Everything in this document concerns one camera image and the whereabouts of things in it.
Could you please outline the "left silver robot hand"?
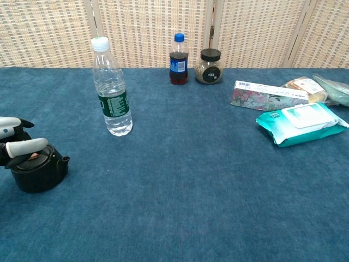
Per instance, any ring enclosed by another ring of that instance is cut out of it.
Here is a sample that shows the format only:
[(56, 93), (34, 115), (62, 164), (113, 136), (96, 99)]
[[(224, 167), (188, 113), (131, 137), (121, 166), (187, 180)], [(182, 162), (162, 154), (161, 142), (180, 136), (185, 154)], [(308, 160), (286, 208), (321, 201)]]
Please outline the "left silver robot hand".
[(32, 122), (22, 118), (1, 116), (1, 166), (13, 168), (49, 144), (45, 138), (32, 139), (24, 130), (32, 127)]

